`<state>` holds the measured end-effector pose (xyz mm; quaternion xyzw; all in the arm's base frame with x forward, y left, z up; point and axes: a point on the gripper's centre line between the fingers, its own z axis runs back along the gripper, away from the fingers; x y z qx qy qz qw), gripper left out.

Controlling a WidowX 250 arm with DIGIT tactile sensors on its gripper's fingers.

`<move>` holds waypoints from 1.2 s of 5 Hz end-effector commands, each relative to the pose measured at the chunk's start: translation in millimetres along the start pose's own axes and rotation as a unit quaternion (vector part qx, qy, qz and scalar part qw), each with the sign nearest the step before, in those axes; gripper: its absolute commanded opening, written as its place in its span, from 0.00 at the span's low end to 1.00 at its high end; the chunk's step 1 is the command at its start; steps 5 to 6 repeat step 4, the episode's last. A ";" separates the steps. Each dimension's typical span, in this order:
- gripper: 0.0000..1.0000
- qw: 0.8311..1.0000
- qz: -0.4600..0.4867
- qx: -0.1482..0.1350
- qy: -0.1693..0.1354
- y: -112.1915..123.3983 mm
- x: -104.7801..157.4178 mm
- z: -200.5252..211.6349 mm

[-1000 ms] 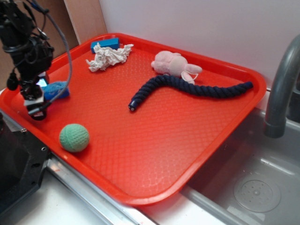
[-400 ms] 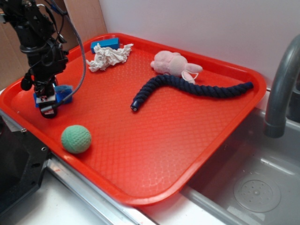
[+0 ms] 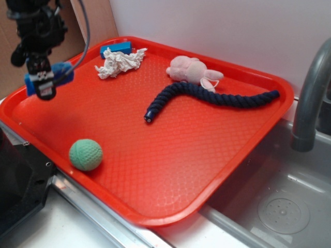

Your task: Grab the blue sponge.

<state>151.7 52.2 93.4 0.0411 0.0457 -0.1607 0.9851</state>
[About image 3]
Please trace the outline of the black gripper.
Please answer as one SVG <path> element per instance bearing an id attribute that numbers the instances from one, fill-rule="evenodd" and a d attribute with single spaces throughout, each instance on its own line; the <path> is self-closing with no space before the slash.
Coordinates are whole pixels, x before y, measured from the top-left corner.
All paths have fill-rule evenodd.
<path id="1" fill-rule="evenodd" d="M 41 100 L 49 101 L 56 96 L 53 85 L 54 73 L 48 56 L 54 47 L 65 38 L 68 28 L 59 12 L 63 8 L 60 1 L 6 1 L 7 17 L 17 25 L 20 43 L 13 51 L 11 63 L 21 67 L 26 62 L 27 95 L 34 94 Z"/>

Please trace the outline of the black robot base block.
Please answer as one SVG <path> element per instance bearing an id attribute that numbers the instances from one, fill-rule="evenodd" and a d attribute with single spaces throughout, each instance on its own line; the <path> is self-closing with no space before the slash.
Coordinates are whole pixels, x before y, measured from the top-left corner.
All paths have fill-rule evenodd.
<path id="1" fill-rule="evenodd" d="M 1 131 L 1 238 L 45 206 L 54 172 L 35 146 L 14 145 Z"/>

